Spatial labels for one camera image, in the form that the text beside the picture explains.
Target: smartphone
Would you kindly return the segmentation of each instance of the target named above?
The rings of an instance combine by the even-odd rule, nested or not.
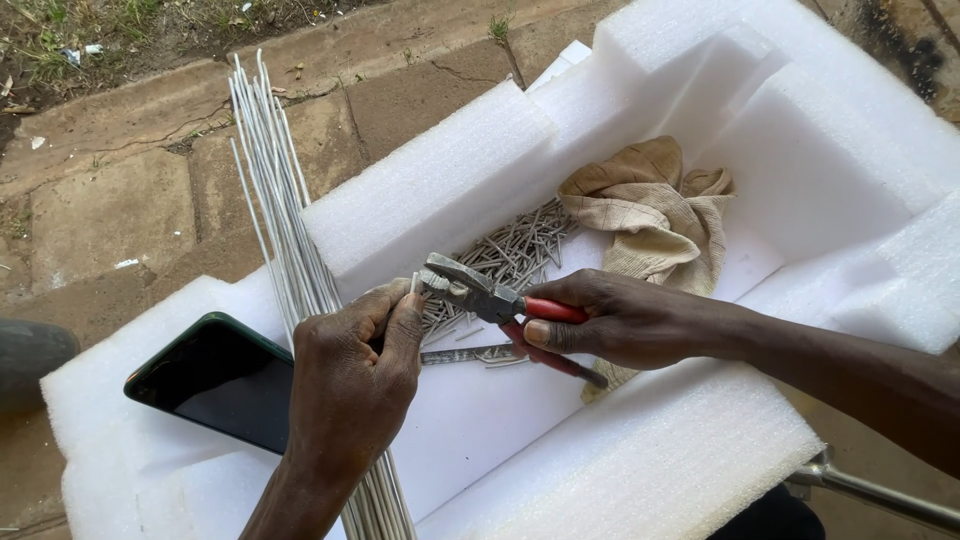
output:
[[[200,318],[127,378],[144,405],[283,454],[294,359],[226,313]]]

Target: beige cloth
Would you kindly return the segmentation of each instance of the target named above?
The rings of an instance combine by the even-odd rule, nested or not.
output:
[[[566,210],[592,229],[616,231],[603,269],[707,296],[723,267],[721,216],[734,197],[730,172],[692,170],[671,136],[632,144],[609,160],[577,170],[558,189]],[[637,371],[597,358],[593,368],[610,380],[584,388],[590,403]]]

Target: pile of cut wire pieces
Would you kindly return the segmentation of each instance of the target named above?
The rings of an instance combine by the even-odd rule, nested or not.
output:
[[[564,210],[557,199],[538,209],[516,217],[513,223],[474,240],[462,254],[451,258],[493,279],[520,291],[530,284],[546,281],[546,266],[552,262],[564,266],[561,240],[577,228],[573,216]],[[427,294],[423,310],[423,343],[430,345],[456,331],[455,326],[464,317],[472,323],[473,314],[464,312],[450,302]],[[479,327],[457,336],[469,337]]]
[[[270,77],[261,60],[261,52],[256,52],[257,76],[253,77],[252,83],[236,55],[234,61],[236,70],[229,78],[230,96],[240,146],[246,158],[246,175],[233,138],[230,145],[257,239],[267,261],[287,338],[293,344],[292,335],[297,324],[311,315],[339,309],[340,297],[332,276],[300,221],[300,211],[310,204],[310,198],[290,137],[287,116],[271,92]],[[248,180],[259,202],[275,256],[273,260],[260,231]],[[348,540],[416,540],[389,449],[360,481],[344,507],[341,521]]]

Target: person's right hand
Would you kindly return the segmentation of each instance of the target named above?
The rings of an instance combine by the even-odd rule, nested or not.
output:
[[[589,320],[570,325],[527,323],[528,343],[559,354],[589,353],[636,370],[654,370],[691,356],[718,356],[736,345],[754,314],[745,307],[643,280],[584,269],[524,292],[582,307]]]

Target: white coated wire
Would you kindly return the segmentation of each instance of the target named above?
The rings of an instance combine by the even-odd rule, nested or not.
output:
[[[236,69],[228,78],[246,173],[233,138],[230,146],[256,237],[267,261],[287,340],[293,345],[294,328],[300,321],[335,311],[342,304],[333,277],[300,221],[300,211],[310,204],[310,195],[287,115],[271,92],[270,76],[261,54],[257,50],[257,76],[252,82],[236,55]],[[259,215],[248,181],[259,202]],[[269,249],[261,231],[261,218]],[[360,481],[344,507],[341,521],[348,540],[417,539],[389,449]]]

